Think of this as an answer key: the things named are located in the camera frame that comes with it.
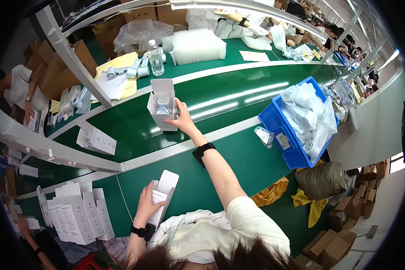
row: wristwatch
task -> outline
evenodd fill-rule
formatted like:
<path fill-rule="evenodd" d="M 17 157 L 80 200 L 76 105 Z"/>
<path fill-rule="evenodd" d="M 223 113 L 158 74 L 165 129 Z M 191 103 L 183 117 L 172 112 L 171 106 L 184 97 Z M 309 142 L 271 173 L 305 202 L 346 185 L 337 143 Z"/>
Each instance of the wristwatch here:
<path fill-rule="evenodd" d="M 134 233 L 141 238 L 144 238 L 146 242 L 150 241 L 153 233 L 155 233 L 155 226 L 153 224 L 147 223 L 145 228 L 135 228 L 132 226 L 130 233 Z"/>
<path fill-rule="evenodd" d="M 197 147 L 192 154 L 194 155 L 195 159 L 201 164 L 203 168 L 205 168 L 204 162 L 202 160 L 204 156 L 204 152 L 209 150 L 209 149 L 216 149 L 216 147 L 213 145 L 213 143 L 206 143 L 204 145 L 201 145 Z"/>

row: blue plastic bin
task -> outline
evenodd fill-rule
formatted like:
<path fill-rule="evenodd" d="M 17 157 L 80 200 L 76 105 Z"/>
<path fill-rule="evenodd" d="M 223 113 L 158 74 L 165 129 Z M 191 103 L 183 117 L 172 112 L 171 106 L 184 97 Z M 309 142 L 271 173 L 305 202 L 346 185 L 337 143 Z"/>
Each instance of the blue plastic bin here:
<path fill-rule="evenodd" d="M 326 101 L 326 96 L 323 94 L 323 91 L 321 91 L 317 82 L 312 77 L 305 79 L 297 85 L 302 85 L 303 83 L 311 83 L 316 90 L 316 95 L 320 97 L 323 102 Z M 302 142 L 297 138 L 290 123 L 282 113 L 282 103 L 283 101 L 281 99 L 281 95 L 274 97 L 270 105 L 258 115 L 258 118 L 268 131 L 275 133 L 274 141 L 281 150 L 282 157 L 285 160 L 288 168 L 313 168 L 313 166 L 315 166 L 317 161 L 320 159 L 323 152 L 326 150 L 333 136 L 324 145 L 324 148 L 322 149 L 321 153 L 319 153 L 317 160 L 314 163 L 311 163 L 309 156 L 303 150 Z M 339 120 L 336 114 L 335 119 L 336 126 L 339 126 Z M 278 136 L 280 133 L 283 133 L 283 135 L 288 138 L 290 147 L 283 149 L 280 142 L 276 139 L 276 136 Z"/>

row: white shirt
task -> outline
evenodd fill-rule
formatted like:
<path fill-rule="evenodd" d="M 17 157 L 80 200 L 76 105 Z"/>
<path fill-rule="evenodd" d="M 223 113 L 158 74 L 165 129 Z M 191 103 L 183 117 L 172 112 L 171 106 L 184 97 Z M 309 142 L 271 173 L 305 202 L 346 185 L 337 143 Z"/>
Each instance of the white shirt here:
<path fill-rule="evenodd" d="M 195 211 L 195 214 L 204 215 L 205 213 L 201 211 L 205 210 Z M 284 253 L 285 258 L 288 258 L 290 254 L 288 237 L 256 206 L 251 198 L 237 197 L 229 203 L 227 217 L 225 217 L 229 220 L 229 224 L 217 220 L 222 218 L 221 213 L 209 214 L 207 218 L 198 219 L 189 224 L 186 222 L 186 219 L 190 218 L 187 216 L 189 213 L 182 215 L 183 217 L 172 217 L 170 219 L 182 219 L 182 221 L 170 226 L 159 242 L 169 240 L 171 254 L 175 257 L 193 262 L 210 263 L 214 261 L 211 251 L 217 247 L 220 247 L 221 251 L 228 256 L 231 243 L 238 239 L 247 241 L 260 235 L 268 248 L 276 247 Z"/>
<path fill-rule="evenodd" d="M 21 109 L 24 109 L 25 98 L 28 94 L 30 84 L 28 82 L 32 71 L 23 65 L 17 65 L 12 69 L 12 81 L 11 87 L 5 89 L 4 97 L 9 106 L 17 105 Z M 36 87 L 33 97 L 30 101 L 33 110 L 43 110 L 48 106 L 49 99 L 41 92 L 39 87 Z"/>

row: hand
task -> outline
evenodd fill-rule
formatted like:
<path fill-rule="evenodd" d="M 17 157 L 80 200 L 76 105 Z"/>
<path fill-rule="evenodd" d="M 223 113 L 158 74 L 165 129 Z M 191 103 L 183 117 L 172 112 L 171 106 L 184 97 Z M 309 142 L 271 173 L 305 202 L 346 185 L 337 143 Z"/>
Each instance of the hand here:
<path fill-rule="evenodd" d="M 186 133 L 188 136 L 191 136 L 191 134 L 198 129 L 195 127 L 195 124 L 190 117 L 189 111 L 187 111 L 186 103 L 181 102 L 178 98 L 175 98 L 175 101 L 177 104 L 177 108 L 180 111 L 179 117 L 177 120 L 165 119 L 165 122 L 180 128 L 182 132 Z"/>
<path fill-rule="evenodd" d="M 159 207 L 167 204 L 167 202 L 158 202 L 157 204 L 153 204 L 151 201 L 151 192 L 153 191 L 153 184 L 154 181 L 151 181 L 141 192 L 139 196 L 139 203 L 138 209 L 135 215 L 135 223 L 138 222 L 147 222 L 147 219 L 153 215 Z"/>
<path fill-rule="evenodd" d="M 291 46 L 291 47 L 294 47 L 296 44 L 295 44 L 294 41 L 292 41 L 292 40 L 289 39 L 289 40 L 286 41 L 286 45 Z"/>
<path fill-rule="evenodd" d="M 18 214 L 18 230 L 24 237 L 30 235 L 27 221 L 22 214 Z"/>
<path fill-rule="evenodd" d="M 247 28 L 249 30 L 251 30 L 255 35 L 258 35 L 261 37 L 269 34 L 269 31 L 265 30 L 264 28 L 262 28 L 259 25 L 253 25 L 252 23 L 250 23 Z"/>
<path fill-rule="evenodd" d="M 25 111 L 24 120 L 25 120 L 26 124 L 28 124 L 28 122 L 30 121 L 30 118 L 31 117 L 34 118 L 34 111 L 32 109 L 32 105 L 30 104 L 30 101 L 25 102 L 24 111 Z"/>

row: yellow paper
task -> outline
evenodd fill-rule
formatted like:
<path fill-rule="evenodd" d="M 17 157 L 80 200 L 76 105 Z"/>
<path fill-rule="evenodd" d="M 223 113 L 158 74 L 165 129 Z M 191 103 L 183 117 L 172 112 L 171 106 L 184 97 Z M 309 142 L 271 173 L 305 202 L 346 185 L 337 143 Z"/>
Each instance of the yellow paper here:
<path fill-rule="evenodd" d="M 269 57 L 266 53 L 257 53 L 254 51 L 240 51 L 243 60 L 245 61 L 256 61 L 256 62 L 270 62 Z"/>
<path fill-rule="evenodd" d="M 123 68 L 123 67 L 132 66 L 135 63 L 136 59 L 138 59 L 138 54 L 136 52 L 133 52 L 133 53 L 125 54 L 120 57 L 114 58 L 113 60 L 98 66 L 96 68 L 96 77 L 94 77 L 94 80 L 97 81 L 99 79 L 99 76 L 101 75 L 101 72 L 107 71 L 109 67 Z M 123 90 L 123 93 L 122 93 L 120 99 L 127 98 L 134 94 L 136 94 L 136 79 L 128 79 L 128 82 Z"/>
<path fill-rule="evenodd" d="M 52 112 L 53 114 L 56 113 L 56 112 L 59 112 L 59 108 L 60 108 L 60 102 L 55 101 L 55 100 L 51 100 L 50 112 Z"/>

